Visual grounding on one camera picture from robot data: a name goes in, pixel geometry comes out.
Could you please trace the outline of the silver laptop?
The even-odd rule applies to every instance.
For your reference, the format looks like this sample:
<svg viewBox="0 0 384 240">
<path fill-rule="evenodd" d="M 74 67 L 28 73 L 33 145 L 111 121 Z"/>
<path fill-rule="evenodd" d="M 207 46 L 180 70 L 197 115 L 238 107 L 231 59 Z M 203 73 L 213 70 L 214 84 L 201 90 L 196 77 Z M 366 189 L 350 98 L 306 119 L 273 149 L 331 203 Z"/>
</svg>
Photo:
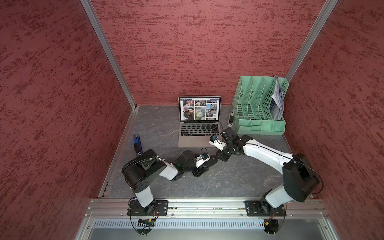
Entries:
<svg viewBox="0 0 384 240">
<path fill-rule="evenodd" d="M 219 96 L 179 97 L 179 148 L 212 148 L 210 138 L 222 141 Z"/>
</svg>

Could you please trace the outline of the black wireless mouse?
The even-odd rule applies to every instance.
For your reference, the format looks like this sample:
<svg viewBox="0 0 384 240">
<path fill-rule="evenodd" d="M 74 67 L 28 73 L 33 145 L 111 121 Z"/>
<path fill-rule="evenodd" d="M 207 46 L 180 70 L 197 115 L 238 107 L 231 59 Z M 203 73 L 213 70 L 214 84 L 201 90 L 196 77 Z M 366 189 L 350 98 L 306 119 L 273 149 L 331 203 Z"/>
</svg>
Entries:
<svg viewBox="0 0 384 240">
<path fill-rule="evenodd" d="M 201 167 L 203 168 L 210 168 L 212 167 L 213 165 L 215 165 L 216 163 L 218 162 L 218 159 L 216 157 L 216 155 L 210 155 L 210 159 L 205 161 Z"/>
</svg>

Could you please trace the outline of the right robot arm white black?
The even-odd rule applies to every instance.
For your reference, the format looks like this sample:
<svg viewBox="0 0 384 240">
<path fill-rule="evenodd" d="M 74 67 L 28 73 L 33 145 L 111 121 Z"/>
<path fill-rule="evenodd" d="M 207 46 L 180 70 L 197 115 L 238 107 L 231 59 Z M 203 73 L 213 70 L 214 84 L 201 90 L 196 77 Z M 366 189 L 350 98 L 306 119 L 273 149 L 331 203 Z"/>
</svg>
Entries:
<svg viewBox="0 0 384 240">
<path fill-rule="evenodd" d="M 210 144 L 219 149 L 218 159 L 226 162 L 232 155 L 245 155 L 263 162 L 283 176 L 283 184 L 267 192 L 257 204 L 257 209 L 264 215 L 271 215 L 272 211 L 291 201 L 304 202 L 321 183 L 320 176 L 303 154 L 292 155 L 275 150 L 250 136 L 239 137 L 231 128 L 220 135 L 221 140 L 210 137 Z"/>
</svg>

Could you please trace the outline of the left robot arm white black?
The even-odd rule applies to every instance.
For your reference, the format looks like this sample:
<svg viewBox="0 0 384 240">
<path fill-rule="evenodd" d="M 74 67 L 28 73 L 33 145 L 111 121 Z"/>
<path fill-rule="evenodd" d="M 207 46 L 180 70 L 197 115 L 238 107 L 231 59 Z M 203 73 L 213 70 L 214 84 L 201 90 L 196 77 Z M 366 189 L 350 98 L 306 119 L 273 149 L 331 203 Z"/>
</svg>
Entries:
<svg viewBox="0 0 384 240">
<path fill-rule="evenodd" d="M 215 155 L 195 154 L 192 151 L 185 151 L 178 159 L 167 162 L 150 149 L 125 164 L 122 167 L 122 174 L 126 183 L 133 190 L 136 202 L 144 214 L 150 215 L 154 213 L 156 206 L 150 185 L 157 177 L 177 181 L 184 176 L 184 173 L 191 172 L 194 177 L 198 178 L 217 162 L 218 159 Z"/>
</svg>

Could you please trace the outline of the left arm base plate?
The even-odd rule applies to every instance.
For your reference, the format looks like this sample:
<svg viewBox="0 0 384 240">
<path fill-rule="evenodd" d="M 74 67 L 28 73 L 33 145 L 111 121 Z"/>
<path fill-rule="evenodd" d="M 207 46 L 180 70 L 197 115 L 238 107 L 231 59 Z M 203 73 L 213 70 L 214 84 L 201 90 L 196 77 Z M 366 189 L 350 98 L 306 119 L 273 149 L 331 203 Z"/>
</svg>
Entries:
<svg viewBox="0 0 384 240">
<path fill-rule="evenodd" d="M 138 200 L 130 201 L 127 216 L 152 216 L 162 217 L 168 213 L 169 201 L 167 200 L 154 200 L 147 207 L 142 207 Z"/>
</svg>

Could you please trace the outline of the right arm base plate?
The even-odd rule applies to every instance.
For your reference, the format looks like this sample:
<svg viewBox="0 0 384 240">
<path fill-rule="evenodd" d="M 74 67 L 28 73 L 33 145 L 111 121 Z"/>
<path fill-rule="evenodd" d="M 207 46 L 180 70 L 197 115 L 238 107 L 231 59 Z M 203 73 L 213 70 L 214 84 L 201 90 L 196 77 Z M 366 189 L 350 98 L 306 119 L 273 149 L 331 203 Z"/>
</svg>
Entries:
<svg viewBox="0 0 384 240">
<path fill-rule="evenodd" d="M 244 201 L 248 217 L 285 217 L 284 205 L 277 208 L 271 207 L 266 201 Z"/>
</svg>

